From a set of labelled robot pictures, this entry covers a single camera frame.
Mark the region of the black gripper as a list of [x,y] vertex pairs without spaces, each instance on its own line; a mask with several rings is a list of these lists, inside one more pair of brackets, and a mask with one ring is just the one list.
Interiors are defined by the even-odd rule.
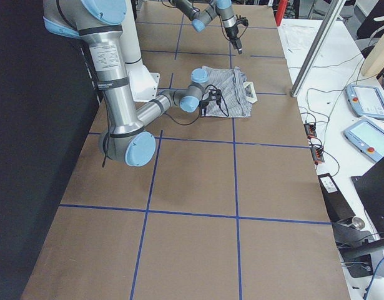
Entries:
[[200,115],[201,115],[202,117],[206,116],[206,114],[207,114],[207,107],[208,107],[208,105],[209,105],[209,102],[210,102],[210,101],[207,100],[207,99],[201,100],[201,101],[199,102]]
[[242,54],[242,43],[240,38],[238,37],[239,29],[237,25],[225,27],[225,33],[233,48],[237,50],[238,54]]

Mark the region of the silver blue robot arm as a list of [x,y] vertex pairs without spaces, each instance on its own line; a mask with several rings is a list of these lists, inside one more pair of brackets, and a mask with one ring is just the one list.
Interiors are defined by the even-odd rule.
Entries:
[[247,28],[249,21],[246,17],[234,13],[232,2],[229,0],[208,1],[208,6],[201,11],[191,1],[173,0],[170,5],[182,11],[191,21],[197,32],[203,31],[216,17],[220,18],[222,33],[238,54],[242,54],[242,42],[238,26]]
[[125,1],[44,1],[46,29],[60,36],[81,39],[89,46],[97,87],[107,108],[107,130],[99,140],[107,159],[129,166],[146,165],[155,153],[155,138],[145,127],[172,106],[192,113],[203,98],[209,76],[197,68],[185,91],[164,91],[142,107],[135,107],[123,50]]

